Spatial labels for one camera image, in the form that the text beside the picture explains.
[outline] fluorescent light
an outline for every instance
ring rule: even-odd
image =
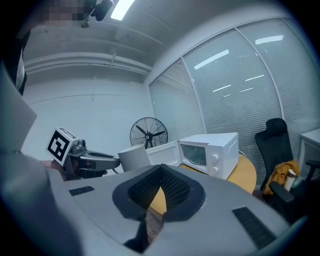
[[[212,92],[214,93],[214,92],[216,92],[216,91],[220,91],[220,90],[222,90],[222,89],[224,89],[224,88],[227,88],[227,87],[230,87],[230,86],[231,86],[231,84],[229,84],[229,85],[227,85],[227,86],[224,86],[224,87],[221,87],[221,88],[219,88],[219,89],[213,90]]]
[[[122,19],[124,18],[134,1],[135,0],[119,0],[111,14],[111,18],[118,21],[122,21]]]
[[[216,54],[216,55],[213,55],[213,56],[210,57],[210,58],[207,58],[206,60],[202,61],[202,62],[199,63],[198,65],[195,65],[195,66],[194,66],[194,69],[198,70],[198,69],[200,69],[201,67],[203,67],[204,65],[207,65],[208,63],[213,62],[214,60],[219,59],[219,58],[221,58],[222,56],[225,56],[225,55],[227,55],[227,54],[229,54],[229,50],[228,50],[228,49],[227,49],[227,50],[224,50],[224,51],[222,51],[222,52],[220,52],[220,53],[218,53],[218,54]]]
[[[249,78],[249,79],[245,80],[245,82],[246,82],[246,81],[250,81],[250,80],[252,80],[252,79],[256,79],[256,78],[262,78],[262,77],[264,77],[264,76],[265,76],[264,74],[258,75],[258,76],[255,76],[255,77],[252,77],[252,78]]]
[[[269,43],[269,42],[274,42],[274,41],[281,41],[284,38],[284,35],[275,35],[275,36],[269,36],[265,38],[260,38],[258,40],[255,40],[256,45],[260,45],[263,43]]]
[[[249,88],[249,89],[241,90],[241,91],[240,91],[240,93],[245,92],[245,91],[249,91],[249,90],[251,90],[251,89],[253,89],[253,88]]]

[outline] white wall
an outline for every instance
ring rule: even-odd
[[[143,84],[148,87],[161,73],[163,73],[178,58],[189,52],[194,46],[199,45],[208,38],[219,34],[234,26],[272,18],[290,18],[290,14],[281,6],[271,3],[255,3],[244,5],[232,11],[221,13],[207,22],[199,25],[184,37],[179,39],[157,59],[151,72]]]
[[[86,140],[89,150],[117,156],[130,147],[130,130],[154,117],[139,75],[105,67],[58,68],[31,74],[24,99],[37,113],[22,152],[49,160],[46,144],[56,126]]]

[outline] white microwave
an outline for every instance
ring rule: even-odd
[[[226,180],[239,159],[238,133],[196,134],[147,149],[152,165],[181,164]]]

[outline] microwave control knob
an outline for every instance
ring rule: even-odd
[[[213,162],[218,162],[219,156],[217,156],[216,154],[212,155],[212,161]]]
[[[212,167],[212,176],[216,176],[218,172],[219,172],[218,167]]]

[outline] round table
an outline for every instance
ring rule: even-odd
[[[184,164],[180,165],[179,167],[207,175]],[[240,188],[243,188],[245,191],[252,194],[252,192],[255,190],[257,181],[256,169],[248,158],[239,154],[238,163],[226,180],[238,185]],[[166,198],[162,188],[159,189],[150,207],[152,207],[161,215],[167,211]]]

